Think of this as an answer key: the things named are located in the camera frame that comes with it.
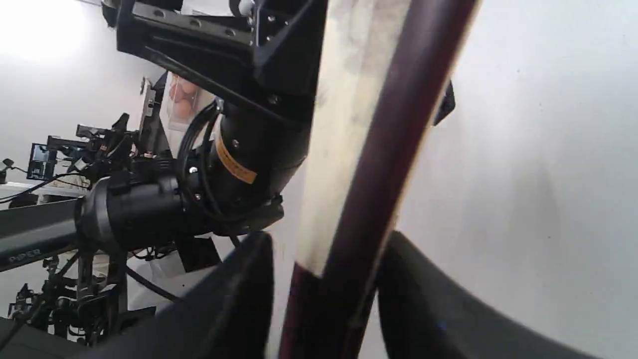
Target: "orange label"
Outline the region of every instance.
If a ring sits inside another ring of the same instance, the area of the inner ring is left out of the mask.
[[[217,150],[217,156],[219,160],[224,164],[224,167],[235,176],[238,180],[252,185],[255,182],[257,173],[245,168],[239,162],[235,161],[233,156],[230,155],[228,149],[224,145],[223,139],[221,139],[220,127],[217,128],[217,135],[215,136],[215,149]]]

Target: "yellow warning sticker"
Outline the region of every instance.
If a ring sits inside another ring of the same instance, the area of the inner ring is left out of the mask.
[[[224,167],[235,176],[238,180],[248,183],[252,185],[255,182],[255,177],[257,177],[257,173],[245,168],[240,163],[235,161],[233,156],[230,155],[228,149],[224,145],[224,141],[221,138],[220,127],[218,126],[215,136],[215,148],[217,150],[217,156],[219,156],[219,160],[224,164]]]

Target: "screw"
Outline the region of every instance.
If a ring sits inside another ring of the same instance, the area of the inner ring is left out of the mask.
[[[277,95],[268,96],[268,102],[270,102],[273,105],[276,105],[277,103],[279,103],[279,96]]]

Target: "white wall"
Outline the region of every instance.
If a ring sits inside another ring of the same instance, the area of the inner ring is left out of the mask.
[[[100,8],[78,1],[3,1],[0,33],[0,160],[23,168],[32,142],[73,139],[78,123],[109,127],[128,112],[137,126],[142,76],[163,73],[117,52]],[[7,177],[25,181],[20,172]],[[0,315],[23,283],[39,290],[46,274],[40,263],[0,273]]]
[[[602,358],[638,351],[637,15],[484,1],[398,223],[488,304]]]

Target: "bolt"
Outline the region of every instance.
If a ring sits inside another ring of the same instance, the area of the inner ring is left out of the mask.
[[[268,102],[270,102],[273,105],[276,105],[277,103],[279,103],[279,96],[277,95],[268,96]]]

